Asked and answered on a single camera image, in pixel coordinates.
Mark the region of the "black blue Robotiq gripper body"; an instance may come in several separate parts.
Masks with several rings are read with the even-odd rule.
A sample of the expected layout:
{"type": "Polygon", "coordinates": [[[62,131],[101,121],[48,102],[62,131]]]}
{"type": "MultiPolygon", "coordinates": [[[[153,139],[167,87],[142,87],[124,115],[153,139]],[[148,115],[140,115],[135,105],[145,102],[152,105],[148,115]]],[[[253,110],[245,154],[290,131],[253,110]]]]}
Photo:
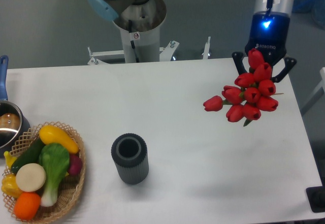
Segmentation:
{"type": "Polygon", "coordinates": [[[253,48],[274,66],[286,55],[286,39],[294,0],[255,0],[245,53],[253,48]]]}

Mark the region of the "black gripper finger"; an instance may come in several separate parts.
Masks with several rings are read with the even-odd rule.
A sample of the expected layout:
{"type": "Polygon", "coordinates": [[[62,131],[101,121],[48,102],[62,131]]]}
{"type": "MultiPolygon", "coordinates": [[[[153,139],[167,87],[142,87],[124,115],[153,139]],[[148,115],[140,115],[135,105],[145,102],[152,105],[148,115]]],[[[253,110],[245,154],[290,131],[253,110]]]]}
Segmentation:
{"type": "Polygon", "coordinates": [[[281,82],[286,75],[289,74],[291,69],[297,64],[297,60],[292,57],[285,57],[284,58],[284,68],[280,71],[280,73],[274,77],[271,78],[271,81],[273,83],[279,83],[281,82]]]}
{"type": "Polygon", "coordinates": [[[249,72],[245,69],[245,66],[243,63],[244,57],[245,57],[245,55],[243,52],[236,51],[236,52],[232,53],[232,59],[234,61],[235,67],[236,67],[239,75],[249,72]]]}

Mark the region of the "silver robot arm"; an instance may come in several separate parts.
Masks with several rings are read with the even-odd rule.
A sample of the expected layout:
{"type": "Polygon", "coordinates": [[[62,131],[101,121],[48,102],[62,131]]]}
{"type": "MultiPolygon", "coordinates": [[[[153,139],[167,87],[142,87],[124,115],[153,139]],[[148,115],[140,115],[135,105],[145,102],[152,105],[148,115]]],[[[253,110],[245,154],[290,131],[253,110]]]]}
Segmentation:
{"type": "MultiPolygon", "coordinates": [[[[170,61],[178,47],[171,41],[160,48],[160,27],[166,18],[163,0],[88,0],[104,20],[120,30],[126,63],[170,61]]],[[[251,30],[245,52],[257,49],[266,63],[275,66],[284,60],[283,70],[273,77],[280,82],[295,66],[286,54],[286,38],[294,0],[255,0],[251,30]]]]}

